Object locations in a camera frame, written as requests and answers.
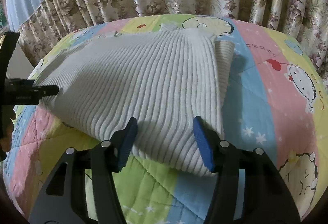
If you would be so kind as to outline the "colourful cartoon quilt bed cover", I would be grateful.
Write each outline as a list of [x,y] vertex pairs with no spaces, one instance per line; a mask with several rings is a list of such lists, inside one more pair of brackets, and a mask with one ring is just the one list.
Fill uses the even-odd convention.
[[[327,92],[292,37],[239,20],[194,15],[131,18],[67,35],[33,70],[37,77],[61,50],[113,32],[158,31],[163,24],[205,27],[235,46],[223,104],[223,128],[236,147],[262,147],[288,185],[302,219],[325,202]],[[96,141],[37,106],[18,106],[12,149],[3,163],[5,188],[28,217],[44,181],[68,147]],[[114,175],[128,223],[203,223],[216,179],[130,157]]]

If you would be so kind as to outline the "teal wall picture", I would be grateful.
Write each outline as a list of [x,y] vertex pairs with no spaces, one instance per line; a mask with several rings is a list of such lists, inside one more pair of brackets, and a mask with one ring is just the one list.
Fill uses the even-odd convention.
[[5,6],[3,0],[0,0],[0,31],[3,32],[7,26],[8,22],[5,14]]

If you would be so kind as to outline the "white ribbed knit sweater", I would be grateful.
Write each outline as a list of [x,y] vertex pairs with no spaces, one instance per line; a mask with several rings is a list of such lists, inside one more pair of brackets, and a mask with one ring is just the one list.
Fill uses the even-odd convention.
[[234,48],[203,29],[111,32],[61,50],[35,83],[58,86],[40,104],[68,125],[103,141],[134,117],[133,155],[208,176],[192,122],[223,135]]

